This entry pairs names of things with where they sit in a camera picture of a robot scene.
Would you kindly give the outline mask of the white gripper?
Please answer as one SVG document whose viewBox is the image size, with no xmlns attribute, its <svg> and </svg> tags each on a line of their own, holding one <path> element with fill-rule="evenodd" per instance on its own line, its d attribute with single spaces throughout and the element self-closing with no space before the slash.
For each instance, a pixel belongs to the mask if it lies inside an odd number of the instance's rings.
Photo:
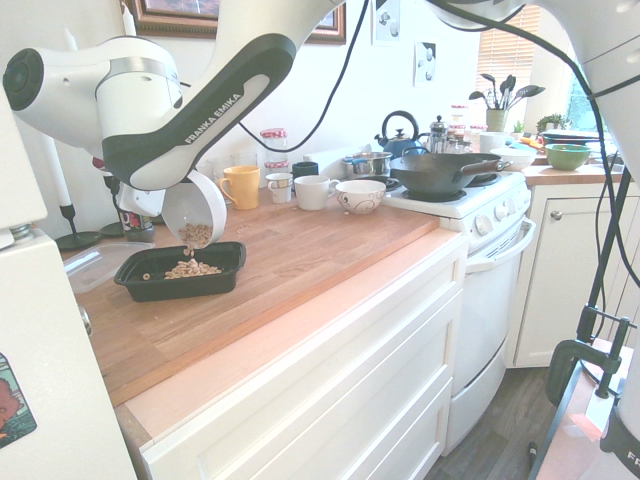
<svg viewBox="0 0 640 480">
<path fill-rule="evenodd" d="M 147 217 L 157 217 L 161 214 L 165 190 L 144 191 L 137 190 L 122 182 L 116 194 L 116 203 L 120 210 L 133 212 Z"/>
</svg>

